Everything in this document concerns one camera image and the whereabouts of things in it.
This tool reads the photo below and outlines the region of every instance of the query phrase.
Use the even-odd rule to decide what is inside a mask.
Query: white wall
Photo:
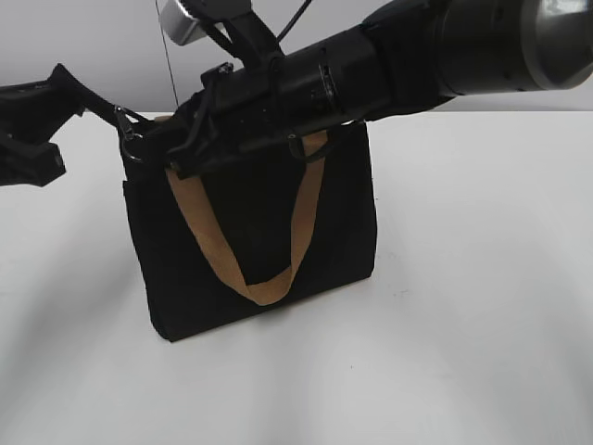
[[[278,32],[301,2],[253,3]],[[286,51],[355,25],[384,3],[315,0],[286,39]],[[201,88],[202,71],[228,59],[212,42],[185,48],[168,44],[182,99]],[[0,85],[43,79],[58,61],[113,102],[137,110],[174,107],[154,0],[4,0],[0,4]],[[444,109],[593,109],[593,83],[572,92],[459,99]]]

